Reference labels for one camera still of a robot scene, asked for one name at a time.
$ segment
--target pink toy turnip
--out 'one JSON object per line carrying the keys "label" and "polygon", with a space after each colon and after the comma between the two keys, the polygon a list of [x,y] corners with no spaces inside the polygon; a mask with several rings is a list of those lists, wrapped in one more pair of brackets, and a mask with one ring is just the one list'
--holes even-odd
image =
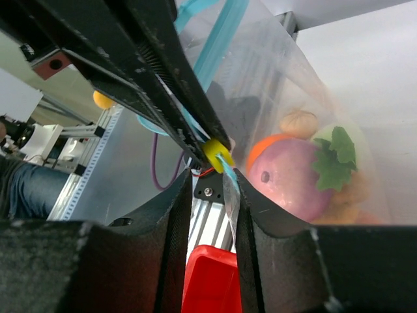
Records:
{"label": "pink toy turnip", "polygon": [[278,140],[255,160],[248,174],[250,183],[264,196],[311,222],[324,213],[333,190],[318,191],[319,174],[311,169],[320,148],[300,139]]}

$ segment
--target red plastic container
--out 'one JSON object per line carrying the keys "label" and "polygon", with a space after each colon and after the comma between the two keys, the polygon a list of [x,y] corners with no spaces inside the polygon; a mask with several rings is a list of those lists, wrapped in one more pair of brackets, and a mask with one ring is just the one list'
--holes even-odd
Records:
{"label": "red plastic container", "polygon": [[236,254],[198,246],[185,272],[182,313],[242,313]]}

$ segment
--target screw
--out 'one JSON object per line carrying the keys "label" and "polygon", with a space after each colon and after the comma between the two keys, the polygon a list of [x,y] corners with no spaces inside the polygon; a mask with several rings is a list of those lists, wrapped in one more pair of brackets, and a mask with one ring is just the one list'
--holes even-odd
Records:
{"label": "screw", "polygon": [[206,197],[211,196],[213,194],[213,189],[211,189],[211,188],[204,189],[204,194],[205,194]]}

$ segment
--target person's leg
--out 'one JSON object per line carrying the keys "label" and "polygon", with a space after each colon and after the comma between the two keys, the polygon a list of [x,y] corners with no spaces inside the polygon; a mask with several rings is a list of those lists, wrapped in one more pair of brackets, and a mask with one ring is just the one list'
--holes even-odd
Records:
{"label": "person's leg", "polygon": [[68,174],[24,164],[10,186],[10,218],[47,218],[64,187]]}

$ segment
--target green leaf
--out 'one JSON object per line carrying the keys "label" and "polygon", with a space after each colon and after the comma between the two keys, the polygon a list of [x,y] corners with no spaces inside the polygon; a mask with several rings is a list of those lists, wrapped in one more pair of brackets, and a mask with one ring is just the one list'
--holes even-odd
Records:
{"label": "green leaf", "polygon": [[316,184],[318,190],[333,188],[340,191],[345,183],[351,182],[352,163],[340,163],[337,153],[330,150],[323,149],[317,151],[315,155],[317,161],[311,165],[311,168],[320,175]]}
{"label": "green leaf", "polygon": [[329,150],[331,144],[330,141],[325,140],[323,138],[314,138],[314,141],[320,145],[321,149]]}
{"label": "green leaf", "polygon": [[332,143],[330,144],[329,149],[337,153],[340,163],[353,162],[356,164],[354,143],[343,127],[336,126],[333,128]]}

